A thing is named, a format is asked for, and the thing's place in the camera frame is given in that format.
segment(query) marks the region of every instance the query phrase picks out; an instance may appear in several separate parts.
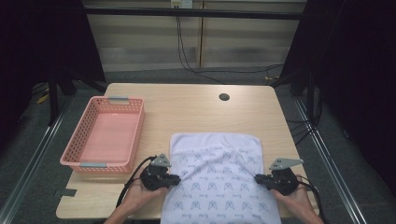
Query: wooden table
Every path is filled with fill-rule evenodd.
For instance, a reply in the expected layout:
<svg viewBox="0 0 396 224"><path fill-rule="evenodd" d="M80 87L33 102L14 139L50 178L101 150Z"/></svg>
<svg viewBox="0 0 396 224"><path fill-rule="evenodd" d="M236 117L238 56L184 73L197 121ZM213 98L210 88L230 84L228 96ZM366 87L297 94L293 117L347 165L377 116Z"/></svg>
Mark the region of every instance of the wooden table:
<svg viewBox="0 0 396 224"><path fill-rule="evenodd" d="M219 96L226 93L228 101ZM110 84L106 96L135 96L145 101L145 120L134 167L148 156L169 156L169 140L174 133L247 133L262 141L265 173L276 158L299 159L288 125L274 89L264 86ZM305 176L302 165L292 168ZM74 197L63 196L56 214L59 218L103 218L114 210L123 184L130 175L88 175L73 172L67 189ZM316 207L310 194L311 202ZM163 198L158 198L131 218L161 217ZM280 215L290 214L281 204Z"/></svg>

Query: metal rail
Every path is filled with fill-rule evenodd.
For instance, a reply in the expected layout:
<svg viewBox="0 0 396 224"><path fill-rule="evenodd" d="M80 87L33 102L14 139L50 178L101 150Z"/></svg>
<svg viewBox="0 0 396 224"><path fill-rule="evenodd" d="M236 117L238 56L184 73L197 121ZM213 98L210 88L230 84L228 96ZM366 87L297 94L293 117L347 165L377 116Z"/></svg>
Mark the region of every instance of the metal rail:
<svg viewBox="0 0 396 224"><path fill-rule="evenodd" d="M93 15L127 15L127 16L174 16L174 17L208 17L236 19L265 19L298 21L303 18L323 18L326 15L306 15L299 12L271 11L237 11L217 9L188 9L162 7L8 7L13 10L27 10L37 13L77 13Z"/></svg>
<svg viewBox="0 0 396 224"><path fill-rule="evenodd" d="M15 217L15 214L17 213L18 208L21 205L23 197L29 189L30 184L34 179L41 162L44 160L44 157L50 147L50 143L52 142L53 137L61 126L62 120L64 119L64 113L66 109L70 106L71 102L72 97L69 97L58 118L55 120L53 125L49 126L46 130L40 144L35 150L35 154L33 155L32 159L30 159L28 165L26 166L26 169L21 175L21 178L18 180L17 185L6 199L6 202L3 204L3 207L0 210L1 224L9 224Z"/></svg>
<svg viewBox="0 0 396 224"><path fill-rule="evenodd" d="M296 100L295 103L297 104L297 108L300 112L301 117L304 120L308 120L308 116L306 115L307 111L303 101L301 99L298 99ZM352 195L349 188L347 187L347 183L345 182L344 178L341 176L341 173L338 170L337 165L332 159L332 154L330 153L329 149L326 147L323 139L320 136L320 133L316 128L312 130L313 128L312 124L309 122L306 123L306 128L308 129L308 131L312 131L310 134L311 138L314 141L314 144L318 150L320 157L323 159L324 165L327 171L329 172L330 177L332 178L332 182L337 188L338 193L340 194L340 197L343 200L343 203L346 207L346 210L348 211L350 217L352 218L352 221L355 224L367 224L363 216L363 213L361 212L361 209L355 200L355 197Z"/></svg>

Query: black hole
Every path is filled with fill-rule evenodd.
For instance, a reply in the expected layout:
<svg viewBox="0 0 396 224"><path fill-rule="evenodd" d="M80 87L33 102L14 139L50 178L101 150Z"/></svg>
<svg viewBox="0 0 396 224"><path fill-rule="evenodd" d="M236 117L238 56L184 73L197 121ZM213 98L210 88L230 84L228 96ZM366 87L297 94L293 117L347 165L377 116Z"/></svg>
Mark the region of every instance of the black hole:
<svg viewBox="0 0 396 224"><path fill-rule="evenodd" d="M222 94L219 95L219 98L222 101L228 101L228 100L230 100L230 95L227 94L227 93L222 93Z"/></svg>

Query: power cord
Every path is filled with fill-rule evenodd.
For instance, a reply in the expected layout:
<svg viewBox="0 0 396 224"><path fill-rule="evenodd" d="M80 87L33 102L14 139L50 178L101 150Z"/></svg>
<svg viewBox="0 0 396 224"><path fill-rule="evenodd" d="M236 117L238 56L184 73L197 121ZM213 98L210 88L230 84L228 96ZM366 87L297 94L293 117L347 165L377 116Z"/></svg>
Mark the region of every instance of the power cord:
<svg viewBox="0 0 396 224"><path fill-rule="evenodd" d="M179 60L180 60L181 65L184 67L184 69L186 69L187 71L190 71L190 72L194 73L194 74L197 75L197 76L209 78L209 79L214 80L214 81L216 81L216 82L218 82L218 83L220 83L220 84L223 84L223 85L225 85L226 83L224 83L224 82L222 82L222 81L220 81L220 80L218 80L218 79L215 79L215 78L213 78L213 77L204 76L204 75L202 75L202 74L203 74L203 73L236 73L236 74L266 73L266 80L267 80L267 82L266 82L265 85L268 85L268 84L269 84L269 81L270 81L270 75L269 75L268 71L270 71L270 70L272 70L272 69L275 69L275 68L277 68L277 67L279 67L279 66L283 66L283 63L272 64L272 65L269 65L269 66L265 67L265 69L256 70L256 71L232 71L232 70L205 70L205 71L196 71L196 70L194 70L194 69L190 66L190 64L189 64L189 62L188 62L188 60L187 60L186 52L185 52L185 50L184 50L183 37L182 37L182 33L181 33L180 17L177 17L177 51L178 51L178 58L179 58Z"/></svg>
<svg viewBox="0 0 396 224"><path fill-rule="evenodd" d="M289 122L289 123L305 123L305 122L308 122L308 120L307 119L304 119L304 120L286 119L286 122Z"/></svg>
<svg viewBox="0 0 396 224"><path fill-rule="evenodd" d="M298 181L299 184L302 184L302 185L304 185L307 188L312 190L312 192L314 193L315 201L317 202L317 205L318 205L319 216L322 219L324 224L328 224L329 222L327 221L327 219L326 219L326 217L324 216L324 213L323 213L323 207L322 207L322 204L321 204L321 200L320 200L320 196L319 196L318 190L314 187L314 185L311 183L311 181L309 181L309 179L307 179L307 178L305 178L303 176L300 176L300 175L297 175L297 176L299 176L301 179L304 179L304 180L306 180L308 182L308 184L306 184L305 182Z"/></svg>
<svg viewBox="0 0 396 224"><path fill-rule="evenodd" d="M134 173L132 174L131 178L130 178L130 179L128 180L128 182L126 182L126 184L124 185L124 188L122 189L122 191L121 191L121 193L120 193L120 197L119 197L119 199L117 200L117 205L116 205L116 207L118 207L118 206L122 203L122 200L123 200L123 198L124 198L126 192L128 191L129 187L132 185L132 183L134 183L134 181L136 181L136 179L139 179L139 178L134 178L134 176L137 174L137 172L140 170L140 168L143 166L143 164L144 164L146 161L152 161L152 160L154 160L154 159L155 159L155 157L147 157L147 158L145 158L142 162L140 162L140 164L139 164L139 165L137 166L137 168L134 170Z"/></svg>
<svg viewBox="0 0 396 224"><path fill-rule="evenodd" d="M317 104L317 115L314 118L313 122L311 123L311 126L310 126L308 132L294 144L295 146L298 146L309 134L311 134L318 127L318 123L320 121L320 117L322 114L322 105L323 105L323 96L322 96L321 92L319 92L319 99L318 99L318 104Z"/></svg>

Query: gray carpet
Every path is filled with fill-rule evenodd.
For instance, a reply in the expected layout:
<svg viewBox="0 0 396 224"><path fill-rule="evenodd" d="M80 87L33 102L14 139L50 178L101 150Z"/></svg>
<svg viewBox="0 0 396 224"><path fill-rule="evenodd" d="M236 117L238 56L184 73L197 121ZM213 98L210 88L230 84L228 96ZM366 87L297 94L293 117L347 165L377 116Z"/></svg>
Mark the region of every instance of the gray carpet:
<svg viewBox="0 0 396 224"><path fill-rule="evenodd" d="M210 73L201 75L220 80L225 84L233 85L266 85L265 77L276 77L281 67L267 73L230 73L222 70L233 71L259 71L264 67L250 68L217 68ZM201 77L184 69L118 72L106 74L107 84L114 82L142 82L142 83L200 83L219 84L210 78ZM102 93L91 89L89 86L76 82L77 94L73 97L71 105L67 108L63 123L52 140L49 150L42 161L21 206L19 207L13 223L99 223L103 220L60 220L56 217L56 207L60 201L53 197L56 189L63 189L71 174L68 167L63 167L59 159L74 131L79 117L89 99ZM280 86L276 94L287 120L302 120L296 104L295 97L289 92L289 86ZM3 203L18 182L19 176L24 171L26 164L33 156L41 137L47 130L50 118L49 102L37 105L35 95L29 108L25 111L18 131L9 140L7 152L0 158L0 203ZM61 95L62 105L67 97ZM297 142L305 134L305 126L298 122L289 122L291 134ZM362 158L359 149L343 135L343 127L332 115L331 110L324 104L323 114L318 124L332 158L336 162L351 193L356 198L367 223L394 223L396 220L396 202L387 187L382 183L375 171ZM304 168L309 179L319 187L324 213L330 223L353 223L344 203L334 186L315 144L308 135L297 149L305 161ZM283 223L300 223L295 219L282 220Z"/></svg>

